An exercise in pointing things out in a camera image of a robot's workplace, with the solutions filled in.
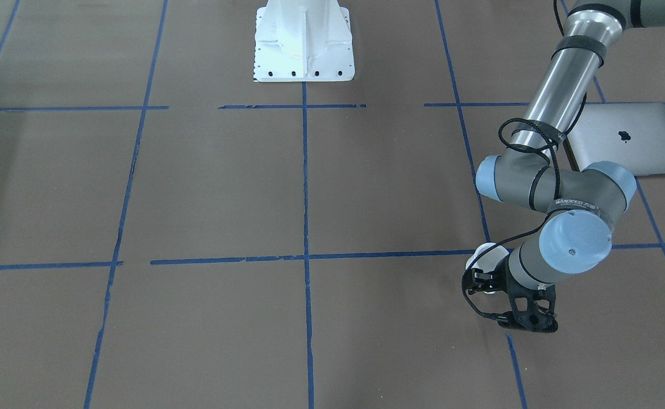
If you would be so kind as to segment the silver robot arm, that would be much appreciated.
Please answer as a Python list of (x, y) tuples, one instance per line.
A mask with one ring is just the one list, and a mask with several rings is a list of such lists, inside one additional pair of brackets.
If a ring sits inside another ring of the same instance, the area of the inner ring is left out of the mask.
[(546, 219), (492, 266), (478, 266), (497, 248), (483, 244), (463, 275), (466, 292), (504, 291), (508, 279), (529, 290), (548, 290), (608, 256), (636, 180), (612, 161), (597, 161), (577, 172), (561, 170), (556, 151), (566, 142), (608, 48), (624, 31), (650, 27), (665, 27), (665, 1), (576, 2), (524, 118), (513, 119), (517, 128), (505, 141), (503, 155), (488, 156), (476, 171), (480, 194), (542, 212)]

